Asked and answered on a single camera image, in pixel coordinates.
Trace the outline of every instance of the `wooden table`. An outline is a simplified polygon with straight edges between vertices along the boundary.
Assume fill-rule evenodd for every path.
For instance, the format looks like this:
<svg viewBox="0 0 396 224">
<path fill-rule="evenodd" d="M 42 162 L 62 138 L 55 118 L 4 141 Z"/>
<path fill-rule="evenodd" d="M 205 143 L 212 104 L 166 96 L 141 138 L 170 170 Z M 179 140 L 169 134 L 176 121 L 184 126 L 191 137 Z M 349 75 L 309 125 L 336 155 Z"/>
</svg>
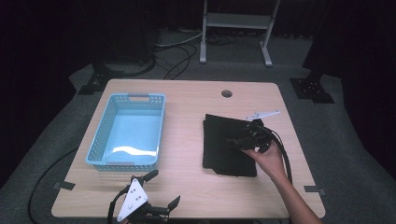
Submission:
<svg viewBox="0 0 396 224">
<path fill-rule="evenodd" d="M 223 97 L 224 90 L 231 91 L 232 97 Z M 318 193 L 304 190 L 304 186 L 315 186 L 315 182 L 276 84 L 140 79 L 108 82 L 65 179 L 76 185 L 73 190 L 61 189 L 52 207 L 56 217 L 106 217 L 109 203 L 129 183 L 131 175 L 144 175 L 99 172 L 85 163 L 106 101 L 114 92 L 160 92 L 166 96 L 160 173 L 144 189 L 154 206 L 166 207 L 181 195 L 170 218 L 289 216 L 275 185 L 260 167 L 257 177 L 216 175 L 202 167 L 205 114 L 245 119 L 255 112 L 276 110 L 280 114 L 262 120 L 282 138 L 290 158 L 294 187 L 313 211 L 324 217 Z M 119 213 L 122 201 L 123 197 L 117 202 L 114 216 Z"/>
</svg>

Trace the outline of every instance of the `black fabric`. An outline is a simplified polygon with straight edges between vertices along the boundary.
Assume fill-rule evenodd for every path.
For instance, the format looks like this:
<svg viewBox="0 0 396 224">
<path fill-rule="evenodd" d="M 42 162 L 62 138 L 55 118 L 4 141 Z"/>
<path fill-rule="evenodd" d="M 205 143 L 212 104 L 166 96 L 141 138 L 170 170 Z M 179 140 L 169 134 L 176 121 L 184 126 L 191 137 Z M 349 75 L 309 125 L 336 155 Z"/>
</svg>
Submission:
<svg viewBox="0 0 396 224">
<path fill-rule="evenodd" d="M 227 139 L 249 137 L 247 125 L 245 120 L 206 114 L 203 167 L 218 175 L 256 176 L 255 161 L 227 143 Z"/>
</svg>

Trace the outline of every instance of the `table hole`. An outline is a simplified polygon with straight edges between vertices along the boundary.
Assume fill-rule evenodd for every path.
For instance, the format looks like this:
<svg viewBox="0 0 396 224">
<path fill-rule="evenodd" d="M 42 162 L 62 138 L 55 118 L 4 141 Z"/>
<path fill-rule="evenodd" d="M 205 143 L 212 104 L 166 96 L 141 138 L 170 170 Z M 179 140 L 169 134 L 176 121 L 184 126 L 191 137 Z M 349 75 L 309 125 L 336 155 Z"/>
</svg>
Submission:
<svg viewBox="0 0 396 224">
<path fill-rule="evenodd" d="M 233 96 L 233 93 L 231 91 L 225 90 L 221 92 L 221 95 L 224 96 L 225 98 L 230 98 Z"/>
</svg>

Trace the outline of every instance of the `basket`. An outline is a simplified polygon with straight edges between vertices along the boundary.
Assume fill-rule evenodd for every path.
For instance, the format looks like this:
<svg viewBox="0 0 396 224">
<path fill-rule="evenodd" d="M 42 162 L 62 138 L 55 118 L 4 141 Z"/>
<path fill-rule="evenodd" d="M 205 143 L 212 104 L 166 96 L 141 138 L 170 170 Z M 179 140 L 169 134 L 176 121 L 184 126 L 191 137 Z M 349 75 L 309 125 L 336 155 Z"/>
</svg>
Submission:
<svg viewBox="0 0 396 224">
<path fill-rule="evenodd" d="M 111 94 L 85 162 L 99 171 L 158 169 L 165 96 Z"/>
</svg>

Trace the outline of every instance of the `human hand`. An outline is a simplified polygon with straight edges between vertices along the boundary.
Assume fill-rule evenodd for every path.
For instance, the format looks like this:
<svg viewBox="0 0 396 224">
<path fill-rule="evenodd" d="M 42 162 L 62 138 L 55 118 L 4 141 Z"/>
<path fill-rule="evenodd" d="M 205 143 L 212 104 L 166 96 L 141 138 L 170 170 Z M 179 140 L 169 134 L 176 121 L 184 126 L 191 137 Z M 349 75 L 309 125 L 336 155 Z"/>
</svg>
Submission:
<svg viewBox="0 0 396 224">
<path fill-rule="evenodd" d="M 270 147 L 264 153 L 257 152 L 254 149 L 243 150 L 243 152 L 256 161 L 271 179 L 275 180 L 281 177 L 287 178 L 282 154 L 274 141 L 271 142 Z"/>
</svg>

